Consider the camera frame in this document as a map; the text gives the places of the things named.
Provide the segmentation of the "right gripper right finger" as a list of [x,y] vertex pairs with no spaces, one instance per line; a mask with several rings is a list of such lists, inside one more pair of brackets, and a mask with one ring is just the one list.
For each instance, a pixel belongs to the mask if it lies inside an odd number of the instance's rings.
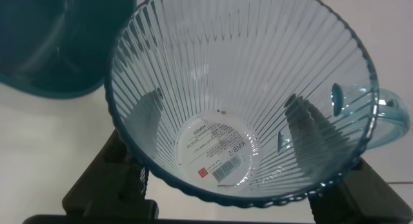
[[[347,149],[349,139],[336,130],[308,100],[292,94],[284,105],[294,139],[296,157],[314,153],[317,162],[326,149],[335,156]],[[330,188],[308,197],[316,223],[410,223],[412,209],[364,160]]]

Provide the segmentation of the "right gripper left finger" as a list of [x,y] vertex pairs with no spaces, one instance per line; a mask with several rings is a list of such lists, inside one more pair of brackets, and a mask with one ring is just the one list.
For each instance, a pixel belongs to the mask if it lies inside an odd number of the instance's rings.
[[62,206],[73,217],[157,218],[157,203],[145,198],[148,177],[149,170],[114,130]]

